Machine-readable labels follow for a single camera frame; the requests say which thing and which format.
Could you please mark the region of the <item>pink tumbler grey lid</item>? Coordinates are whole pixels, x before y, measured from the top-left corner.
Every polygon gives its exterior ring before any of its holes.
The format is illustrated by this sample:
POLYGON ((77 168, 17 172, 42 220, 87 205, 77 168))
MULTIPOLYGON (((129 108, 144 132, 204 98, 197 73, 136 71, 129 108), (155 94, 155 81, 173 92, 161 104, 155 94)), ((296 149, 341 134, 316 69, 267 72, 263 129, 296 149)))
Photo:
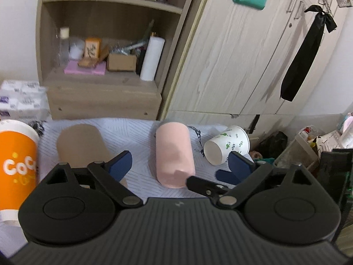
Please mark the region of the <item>pink tumbler grey lid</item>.
POLYGON ((161 122, 156 131, 156 177, 167 188, 183 188, 196 174, 189 128, 176 121, 161 122))

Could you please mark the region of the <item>white floral paper cup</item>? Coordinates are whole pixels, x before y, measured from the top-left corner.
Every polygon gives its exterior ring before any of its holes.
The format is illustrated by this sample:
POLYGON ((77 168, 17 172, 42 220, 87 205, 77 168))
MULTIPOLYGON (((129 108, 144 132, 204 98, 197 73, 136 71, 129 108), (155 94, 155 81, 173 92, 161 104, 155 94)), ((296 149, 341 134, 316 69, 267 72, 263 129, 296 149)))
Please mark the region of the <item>white floral paper cup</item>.
POLYGON ((225 131, 208 140, 203 146, 204 155, 212 165, 224 164, 229 154, 235 151, 246 155, 250 151, 250 139, 239 126, 230 126, 225 131))

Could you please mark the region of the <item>orange coco paper cup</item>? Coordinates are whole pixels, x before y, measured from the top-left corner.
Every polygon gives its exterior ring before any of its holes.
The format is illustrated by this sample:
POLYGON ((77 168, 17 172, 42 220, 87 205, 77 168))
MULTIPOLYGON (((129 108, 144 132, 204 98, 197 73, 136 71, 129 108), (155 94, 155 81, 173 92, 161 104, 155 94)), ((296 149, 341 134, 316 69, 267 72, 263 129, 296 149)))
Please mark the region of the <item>orange coco paper cup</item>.
POLYGON ((1 121, 1 223, 19 226, 19 208, 37 185, 38 142, 26 123, 1 121))

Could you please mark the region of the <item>small white cup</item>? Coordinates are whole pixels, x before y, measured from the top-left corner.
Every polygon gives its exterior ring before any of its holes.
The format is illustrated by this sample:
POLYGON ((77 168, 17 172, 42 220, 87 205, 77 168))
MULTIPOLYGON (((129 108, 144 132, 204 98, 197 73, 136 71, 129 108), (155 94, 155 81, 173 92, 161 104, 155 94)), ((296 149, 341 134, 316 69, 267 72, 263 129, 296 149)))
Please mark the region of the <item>small white cup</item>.
POLYGON ((69 42, 69 58, 76 61, 82 59, 84 55, 84 47, 84 40, 72 37, 69 42))

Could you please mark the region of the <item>beige brown tumbler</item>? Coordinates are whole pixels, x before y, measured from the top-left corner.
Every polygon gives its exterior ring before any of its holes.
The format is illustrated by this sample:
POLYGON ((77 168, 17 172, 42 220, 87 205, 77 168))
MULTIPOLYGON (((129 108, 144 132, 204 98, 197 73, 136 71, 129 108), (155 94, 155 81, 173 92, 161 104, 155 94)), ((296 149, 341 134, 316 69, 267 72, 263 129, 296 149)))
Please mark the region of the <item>beige brown tumbler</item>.
MULTIPOLYGON (((107 162, 114 158, 107 148, 100 131, 92 125, 74 125, 63 129, 57 139, 56 148, 61 163, 68 163, 76 172, 87 169, 94 161, 107 162)), ((120 182, 125 187, 125 178, 120 182)))

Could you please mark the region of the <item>white patterned tablecloth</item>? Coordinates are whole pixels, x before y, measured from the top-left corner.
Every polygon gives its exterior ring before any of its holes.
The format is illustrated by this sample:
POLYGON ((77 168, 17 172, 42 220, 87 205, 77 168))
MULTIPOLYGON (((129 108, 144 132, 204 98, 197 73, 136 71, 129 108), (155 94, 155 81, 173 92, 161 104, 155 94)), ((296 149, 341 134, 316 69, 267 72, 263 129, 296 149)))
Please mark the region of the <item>white patterned tablecloth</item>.
MULTIPOLYGON (((63 129, 73 125, 92 125, 96 127, 114 156, 124 150, 132 153, 132 169, 125 176, 128 189, 144 202, 148 197, 194 198, 201 197, 186 188, 169 189, 156 180, 156 139, 158 121, 134 120, 127 118, 95 118, 88 120, 59 120, 40 122, 43 133, 38 147, 39 180, 42 180, 58 163, 56 142, 63 129)), ((211 165, 203 156, 206 141, 223 132, 224 125, 188 126, 192 142, 196 176, 217 182, 215 172, 218 169, 229 171, 227 163, 211 165)), ((1 224, 1 252, 10 257, 26 244, 26 238, 20 227, 1 224)))

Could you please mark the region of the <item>wooden wardrobe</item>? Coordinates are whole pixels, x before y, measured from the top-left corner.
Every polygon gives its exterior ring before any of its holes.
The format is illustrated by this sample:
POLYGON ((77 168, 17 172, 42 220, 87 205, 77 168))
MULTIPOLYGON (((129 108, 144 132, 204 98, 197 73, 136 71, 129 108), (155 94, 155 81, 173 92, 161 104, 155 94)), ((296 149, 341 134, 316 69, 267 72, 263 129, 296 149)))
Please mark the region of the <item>wooden wardrobe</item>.
POLYGON ((238 125, 262 135, 287 127, 319 82, 342 31, 347 8, 336 0, 267 0, 263 10, 233 0, 201 0, 188 18, 163 90, 160 118, 188 125, 238 125), (280 97, 286 71, 315 18, 328 10, 326 32, 293 102, 280 97))

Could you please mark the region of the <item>small cardboard box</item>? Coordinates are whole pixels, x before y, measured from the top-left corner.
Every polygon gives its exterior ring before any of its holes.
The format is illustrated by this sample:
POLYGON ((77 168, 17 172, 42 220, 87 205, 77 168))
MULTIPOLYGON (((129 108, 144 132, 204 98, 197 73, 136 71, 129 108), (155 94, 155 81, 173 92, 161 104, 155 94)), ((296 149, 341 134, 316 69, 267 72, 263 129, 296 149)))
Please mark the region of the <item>small cardboard box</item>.
POLYGON ((111 53, 108 56, 109 71, 129 71, 136 70, 137 57, 135 55, 121 55, 111 53))

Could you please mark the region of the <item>pink flat box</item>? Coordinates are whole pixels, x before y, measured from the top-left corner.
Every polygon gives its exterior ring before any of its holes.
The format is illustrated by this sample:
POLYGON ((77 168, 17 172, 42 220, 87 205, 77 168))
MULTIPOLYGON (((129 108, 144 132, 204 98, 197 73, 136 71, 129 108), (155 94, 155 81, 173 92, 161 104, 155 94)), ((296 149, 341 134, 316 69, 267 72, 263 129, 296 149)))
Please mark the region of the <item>pink flat box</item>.
POLYGON ((97 64, 94 68, 84 68, 78 65, 78 61, 69 61, 64 69, 66 75, 105 75, 107 63, 97 64))

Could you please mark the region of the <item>tissue pack bundle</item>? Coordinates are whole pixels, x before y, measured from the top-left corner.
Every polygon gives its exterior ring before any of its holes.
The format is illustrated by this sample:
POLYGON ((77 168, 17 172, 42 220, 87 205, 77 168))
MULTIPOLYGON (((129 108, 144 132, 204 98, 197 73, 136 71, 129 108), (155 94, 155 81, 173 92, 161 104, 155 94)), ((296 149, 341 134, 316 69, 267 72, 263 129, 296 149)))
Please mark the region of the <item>tissue pack bundle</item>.
POLYGON ((8 79, 1 83, 1 120, 44 121, 49 117, 47 88, 39 82, 8 79))

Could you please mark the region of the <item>wooden bookshelf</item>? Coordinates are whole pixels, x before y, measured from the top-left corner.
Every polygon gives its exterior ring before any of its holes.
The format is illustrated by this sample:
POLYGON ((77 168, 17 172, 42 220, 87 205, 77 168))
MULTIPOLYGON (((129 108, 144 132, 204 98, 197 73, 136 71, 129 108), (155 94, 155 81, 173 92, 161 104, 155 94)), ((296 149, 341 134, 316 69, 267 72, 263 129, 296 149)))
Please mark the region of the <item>wooden bookshelf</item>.
POLYGON ((55 120, 155 120, 196 0, 39 0, 38 78, 55 120))

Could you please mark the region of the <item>orange floral tea box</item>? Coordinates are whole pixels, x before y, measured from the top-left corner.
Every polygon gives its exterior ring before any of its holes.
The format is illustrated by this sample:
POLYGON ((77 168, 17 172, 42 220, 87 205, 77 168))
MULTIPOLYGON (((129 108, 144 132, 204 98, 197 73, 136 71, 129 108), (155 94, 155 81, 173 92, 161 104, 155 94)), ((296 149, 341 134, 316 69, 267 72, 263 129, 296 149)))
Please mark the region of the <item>orange floral tea box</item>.
POLYGON ((85 39, 84 57, 98 59, 101 49, 101 42, 102 40, 100 38, 85 39))

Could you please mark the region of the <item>white paper towel roll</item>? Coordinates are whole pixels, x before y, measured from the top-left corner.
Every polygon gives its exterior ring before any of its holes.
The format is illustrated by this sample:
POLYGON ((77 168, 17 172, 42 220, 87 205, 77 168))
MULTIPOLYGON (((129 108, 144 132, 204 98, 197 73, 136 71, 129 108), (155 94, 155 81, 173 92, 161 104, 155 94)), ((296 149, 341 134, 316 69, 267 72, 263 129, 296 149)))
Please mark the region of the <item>white paper towel roll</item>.
POLYGON ((142 81, 154 80, 164 44, 164 38, 158 36, 150 37, 140 73, 142 81))

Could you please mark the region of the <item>black ribbon bow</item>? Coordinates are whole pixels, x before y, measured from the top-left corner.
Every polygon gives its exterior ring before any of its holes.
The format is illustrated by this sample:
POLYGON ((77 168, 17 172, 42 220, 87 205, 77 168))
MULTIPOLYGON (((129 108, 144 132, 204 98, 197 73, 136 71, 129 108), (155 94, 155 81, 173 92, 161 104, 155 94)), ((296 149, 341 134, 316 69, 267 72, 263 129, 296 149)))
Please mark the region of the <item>black ribbon bow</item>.
POLYGON ((293 102, 300 90, 318 53, 324 30, 330 33, 337 28, 333 17, 321 6, 311 5, 305 10, 307 12, 317 14, 281 84, 280 97, 288 102, 293 102))

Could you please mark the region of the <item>clear bottle cream cap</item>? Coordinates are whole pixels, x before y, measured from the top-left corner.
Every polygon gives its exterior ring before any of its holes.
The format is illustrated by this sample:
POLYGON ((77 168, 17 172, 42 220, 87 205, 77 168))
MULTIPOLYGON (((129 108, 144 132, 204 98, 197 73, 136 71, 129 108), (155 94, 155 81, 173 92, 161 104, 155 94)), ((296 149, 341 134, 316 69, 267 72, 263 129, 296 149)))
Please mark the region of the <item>clear bottle cream cap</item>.
POLYGON ((62 27, 58 35, 58 64, 65 67, 69 60, 69 27, 62 27))

